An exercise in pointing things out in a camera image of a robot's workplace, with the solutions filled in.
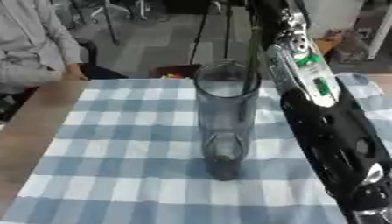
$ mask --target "blue and white checkered tablecloth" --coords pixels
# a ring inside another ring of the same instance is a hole
[[[343,75],[392,149],[392,101]],[[0,223],[343,224],[262,84],[242,177],[205,172],[190,80],[94,80]]]

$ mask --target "person's arm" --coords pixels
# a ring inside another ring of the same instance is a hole
[[[30,88],[49,81],[60,81],[62,79],[63,74],[60,71],[31,69],[0,60],[0,83],[6,85]]]
[[[48,0],[34,1],[42,25],[45,27],[48,36],[56,43],[61,51],[62,58],[66,64],[66,70],[70,74],[79,75],[81,79],[84,79],[85,77],[79,68],[79,63],[81,63],[81,48],[79,44],[60,22],[55,9]]]

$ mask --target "white cabinet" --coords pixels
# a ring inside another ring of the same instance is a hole
[[[352,28],[365,0],[304,0],[312,25],[312,38],[321,38],[330,29]]]

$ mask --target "person's hand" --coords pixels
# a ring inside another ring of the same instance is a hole
[[[87,81],[88,78],[79,68],[78,64],[70,64],[66,66],[66,70],[62,73],[64,81]]]

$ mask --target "cup base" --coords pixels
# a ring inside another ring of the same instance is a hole
[[[236,160],[227,160],[217,157],[213,162],[207,162],[208,173],[217,180],[229,181],[238,179],[240,174],[240,163]]]

